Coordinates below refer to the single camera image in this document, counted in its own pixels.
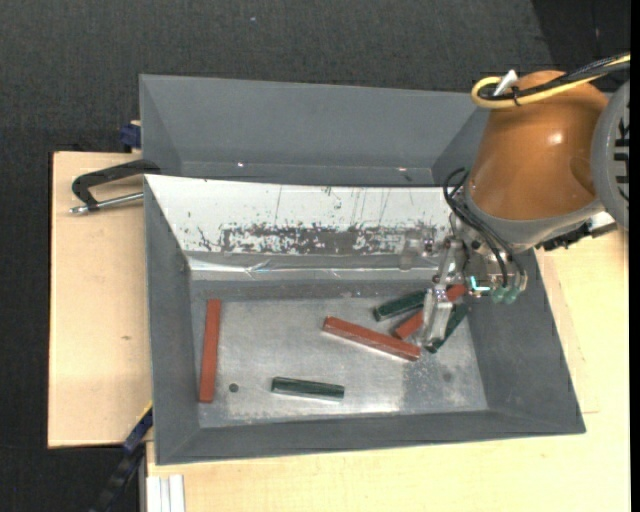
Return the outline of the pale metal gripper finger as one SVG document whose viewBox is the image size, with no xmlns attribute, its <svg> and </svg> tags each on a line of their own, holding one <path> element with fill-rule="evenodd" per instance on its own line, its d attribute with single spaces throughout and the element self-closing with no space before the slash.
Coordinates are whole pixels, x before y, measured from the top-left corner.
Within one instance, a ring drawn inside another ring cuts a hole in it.
<svg viewBox="0 0 640 512">
<path fill-rule="evenodd" d="M 423 307 L 422 346 L 427 347 L 432 343 L 437 334 L 437 306 L 436 291 L 429 288 L 425 294 Z"/>
<path fill-rule="evenodd" d="M 445 289 L 436 291 L 435 308 L 435 338 L 442 340 L 445 337 L 446 327 L 452 310 L 452 302 L 449 300 Z"/>
</svg>

